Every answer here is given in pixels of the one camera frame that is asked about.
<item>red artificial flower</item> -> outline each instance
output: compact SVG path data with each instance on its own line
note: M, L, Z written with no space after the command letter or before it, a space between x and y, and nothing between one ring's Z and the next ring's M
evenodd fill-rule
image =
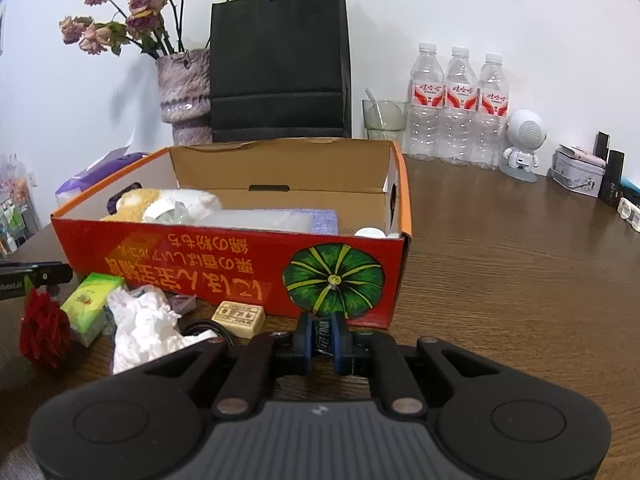
M71 346L71 327L64 310L46 292L33 287L20 324L20 354L34 363L58 367Z

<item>table surface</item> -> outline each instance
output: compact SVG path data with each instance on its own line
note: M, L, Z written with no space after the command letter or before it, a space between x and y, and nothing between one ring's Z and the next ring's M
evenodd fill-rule
M407 168L414 240L392 335L401 344L434 335L593 399L612 426L598 478L640 478L640 234L599 200L545 178L527 184L441 161L409 159ZM18 256L60 254L49 227ZM19 322L20 302L4 303ZM204 305L198 317L212 312ZM270 318L266 329L294 324ZM9 389L0 378L0 478L40 478L24 444L30 414L56 392L107 375L111 352L101 336L88 350L75 346L56 376L22 375ZM20 375L20 363L3 373ZM280 387L289 399L369 395L366 380L328 368Z

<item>small beige box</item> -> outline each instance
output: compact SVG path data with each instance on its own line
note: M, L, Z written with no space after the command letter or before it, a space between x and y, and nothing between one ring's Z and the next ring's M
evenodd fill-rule
M260 332L265 318L264 309L259 305L223 301L211 320L220 323L236 337L251 339Z

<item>green pumpkin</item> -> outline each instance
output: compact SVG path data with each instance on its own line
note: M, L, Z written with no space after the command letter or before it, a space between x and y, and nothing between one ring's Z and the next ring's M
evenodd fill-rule
M302 310L320 317L344 312L355 319L382 298L385 273L367 253L346 244L321 244L294 254L282 281Z

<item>speaker grille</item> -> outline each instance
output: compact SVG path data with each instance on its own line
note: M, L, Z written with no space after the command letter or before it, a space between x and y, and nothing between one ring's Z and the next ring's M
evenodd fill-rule
M545 133L535 121L524 121L518 133L521 142L530 150L538 149L545 141Z

